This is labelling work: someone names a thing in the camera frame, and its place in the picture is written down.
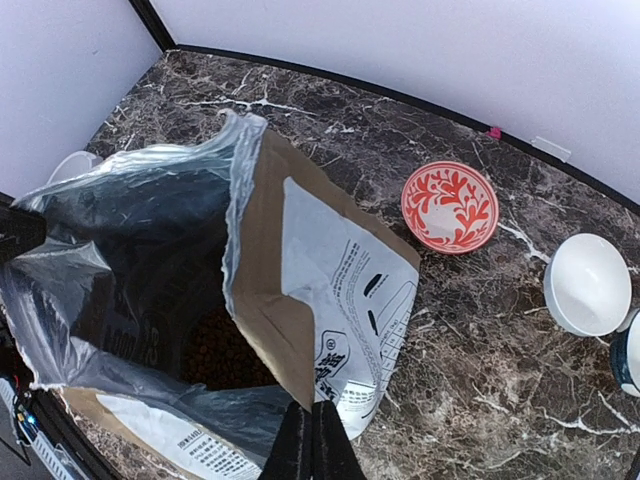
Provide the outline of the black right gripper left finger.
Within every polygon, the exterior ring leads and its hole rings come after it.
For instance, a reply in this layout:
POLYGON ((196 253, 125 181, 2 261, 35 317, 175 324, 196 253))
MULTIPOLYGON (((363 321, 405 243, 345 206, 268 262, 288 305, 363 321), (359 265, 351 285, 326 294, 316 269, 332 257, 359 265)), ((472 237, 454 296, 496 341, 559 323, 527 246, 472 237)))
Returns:
POLYGON ((292 402, 283 418, 259 480, 312 478, 312 417, 292 402))

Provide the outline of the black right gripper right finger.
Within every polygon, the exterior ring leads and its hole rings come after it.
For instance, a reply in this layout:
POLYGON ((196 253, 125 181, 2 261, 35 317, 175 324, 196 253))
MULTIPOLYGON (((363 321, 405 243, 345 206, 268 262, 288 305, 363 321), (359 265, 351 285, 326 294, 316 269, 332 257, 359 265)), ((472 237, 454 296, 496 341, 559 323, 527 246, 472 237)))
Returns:
POLYGON ((365 480, 336 406, 331 401, 312 406, 312 478, 365 480))

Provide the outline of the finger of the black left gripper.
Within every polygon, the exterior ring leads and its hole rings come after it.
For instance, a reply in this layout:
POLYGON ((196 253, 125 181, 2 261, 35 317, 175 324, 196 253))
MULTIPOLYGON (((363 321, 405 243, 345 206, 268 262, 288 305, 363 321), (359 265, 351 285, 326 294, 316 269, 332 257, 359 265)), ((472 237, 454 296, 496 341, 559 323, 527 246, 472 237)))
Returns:
POLYGON ((1 194, 0 261, 10 261, 44 243, 47 227, 45 218, 11 206, 13 199, 1 194))

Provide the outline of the translucent double pet bowl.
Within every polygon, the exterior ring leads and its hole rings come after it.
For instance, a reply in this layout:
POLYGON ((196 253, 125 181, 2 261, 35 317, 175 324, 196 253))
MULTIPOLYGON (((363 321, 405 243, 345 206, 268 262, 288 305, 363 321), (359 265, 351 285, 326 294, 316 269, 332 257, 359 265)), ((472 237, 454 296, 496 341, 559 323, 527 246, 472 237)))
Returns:
POLYGON ((73 152, 57 165, 46 184, 50 185, 83 175, 102 161, 102 157, 87 151, 73 152))

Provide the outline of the brown pet food bag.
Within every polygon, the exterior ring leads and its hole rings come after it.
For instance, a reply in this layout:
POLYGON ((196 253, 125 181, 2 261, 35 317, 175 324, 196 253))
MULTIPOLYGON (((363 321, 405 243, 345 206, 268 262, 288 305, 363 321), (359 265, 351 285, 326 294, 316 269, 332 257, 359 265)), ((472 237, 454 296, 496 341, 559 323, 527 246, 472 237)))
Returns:
POLYGON ((384 396, 418 253, 257 115, 196 146, 116 153, 12 207, 46 220, 1 265, 33 383, 195 479, 258 479, 292 402, 331 401, 350 443, 384 396), (275 385, 181 379, 187 338, 224 305, 275 385))

